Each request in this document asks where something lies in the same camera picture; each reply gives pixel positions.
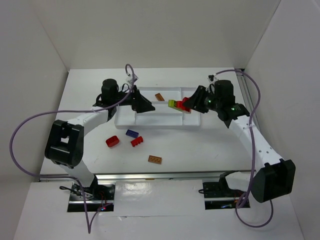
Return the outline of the red and brown lego stack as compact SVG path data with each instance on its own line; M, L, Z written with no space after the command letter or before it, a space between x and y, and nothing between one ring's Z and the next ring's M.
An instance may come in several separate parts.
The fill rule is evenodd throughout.
M163 98L163 96L160 93L155 94L155 98L160 102L165 101L165 99Z

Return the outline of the green lego brick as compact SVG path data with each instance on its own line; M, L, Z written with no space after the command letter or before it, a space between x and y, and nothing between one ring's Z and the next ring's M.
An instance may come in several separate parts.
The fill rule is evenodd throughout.
M170 107L170 108L176 108L177 107L177 102L175 101L175 100L173 100L173 99L169 99L168 100L168 107Z

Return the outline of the purple lego brick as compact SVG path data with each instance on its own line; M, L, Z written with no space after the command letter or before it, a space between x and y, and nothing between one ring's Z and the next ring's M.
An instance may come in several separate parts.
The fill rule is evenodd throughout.
M125 133L126 136L131 137L131 138L138 138L139 137L139 133L133 130L128 129Z

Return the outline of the red ridged lego brick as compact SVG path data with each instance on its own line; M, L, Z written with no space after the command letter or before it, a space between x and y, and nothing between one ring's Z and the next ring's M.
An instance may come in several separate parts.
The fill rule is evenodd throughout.
M137 145L144 142L144 139L142 136L138 136L137 138L133 139L130 143L132 147L136 147Z

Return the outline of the red rounded lego brick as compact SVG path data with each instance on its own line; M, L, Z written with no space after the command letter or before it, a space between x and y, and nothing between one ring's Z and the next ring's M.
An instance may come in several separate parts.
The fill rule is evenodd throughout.
M105 143L109 148L113 148L114 146L116 146L120 143L120 139L116 135L113 135L113 136L109 137L108 139L106 139Z

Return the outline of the brown lego plate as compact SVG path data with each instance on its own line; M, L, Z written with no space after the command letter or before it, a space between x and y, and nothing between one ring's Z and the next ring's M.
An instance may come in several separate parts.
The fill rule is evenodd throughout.
M161 165L162 164L162 158L158 157L158 156L154 156L154 155L149 155L148 162L149 163L153 163L153 164Z

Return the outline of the tan lego plate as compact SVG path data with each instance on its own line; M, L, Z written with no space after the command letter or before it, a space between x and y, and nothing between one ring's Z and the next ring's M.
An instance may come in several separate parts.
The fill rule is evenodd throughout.
M180 111L182 113L185 114L190 114L191 113L191 109L190 108L186 108L186 107L176 107L175 108L177 111Z

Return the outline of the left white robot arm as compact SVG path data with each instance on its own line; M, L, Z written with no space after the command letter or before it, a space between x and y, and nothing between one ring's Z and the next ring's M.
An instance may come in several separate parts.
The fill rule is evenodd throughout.
M136 113L156 110L136 85L131 85L128 92L123 92L119 91L115 79L108 78L102 82L101 94L88 113L68 121L55 120L49 133L45 157L78 180L77 185L91 195L103 191L104 187L98 184L96 175L89 171L83 161L84 138L98 126L110 121L118 106L131 106Z

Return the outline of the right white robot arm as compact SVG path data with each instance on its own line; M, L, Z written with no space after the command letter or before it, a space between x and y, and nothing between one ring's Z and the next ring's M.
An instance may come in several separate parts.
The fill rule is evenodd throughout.
M253 173L225 172L220 176L222 188L249 191L259 203L264 203L292 192L296 166L292 160L283 159L266 141L253 124L246 107L236 102L234 87L229 80L217 80L210 87L198 86L182 105L205 114L217 113L242 143L249 156L254 158Z

